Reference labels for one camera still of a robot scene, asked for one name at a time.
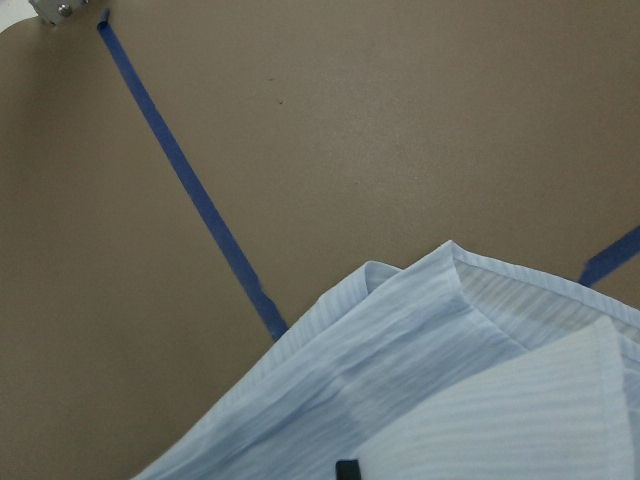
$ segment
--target striped fabric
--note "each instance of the striped fabric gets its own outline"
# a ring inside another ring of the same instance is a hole
[[[330,479],[355,454],[365,480],[633,478],[639,331],[638,310],[453,242],[405,270],[370,262],[136,479]],[[565,464],[561,438],[577,438]],[[380,467],[384,445],[412,467]]]

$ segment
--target blue tape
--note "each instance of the blue tape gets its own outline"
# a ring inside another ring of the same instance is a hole
[[[638,253],[640,253],[640,226],[589,260],[578,283],[590,287]]]
[[[287,331],[287,324],[280,316],[275,303],[273,303],[262,290],[260,280],[255,270],[251,267],[247,257],[240,249],[229,227],[227,227],[222,216],[211,201],[211,198],[200,183],[200,180],[198,180],[197,175],[191,168],[191,165],[189,165],[187,158],[180,149],[171,130],[169,130],[162,115],[160,115],[160,112],[158,112],[151,100],[149,93],[144,88],[142,81],[129,61],[129,57],[127,57],[124,48],[122,48],[118,37],[109,25],[108,8],[100,18],[98,32],[109,49],[109,52],[111,52],[111,56],[116,62],[122,78],[129,87],[133,98],[138,103],[138,107],[140,107],[149,127],[151,127],[151,130],[158,139],[176,175],[178,175],[182,185],[191,197],[193,204],[198,209],[202,220],[207,225],[209,232],[211,232],[218,247],[220,247],[231,270],[233,270],[233,273],[238,278],[238,281],[244,288],[244,291],[251,300],[251,303],[253,303],[253,306],[262,318],[274,341],[278,340],[284,332]]]

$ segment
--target light blue cloth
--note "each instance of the light blue cloth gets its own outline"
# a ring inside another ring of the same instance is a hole
[[[607,401],[622,401],[631,433],[622,431],[621,444],[637,452],[640,312],[448,242],[406,270],[365,264],[328,291],[136,480],[334,478],[336,460],[425,400],[567,335],[582,338],[575,332],[598,320],[619,332],[611,336],[621,344],[613,355],[624,361],[625,395],[612,390]],[[615,368],[602,372],[616,375]],[[524,446],[527,432],[520,433]],[[625,455],[633,472],[633,456]],[[632,478],[625,468],[598,478]]]

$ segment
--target screw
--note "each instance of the screw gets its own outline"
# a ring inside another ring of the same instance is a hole
[[[58,5],[58,13],[61,17],[70,17],[73,13],[73,8],[68,3],[61,3]]]

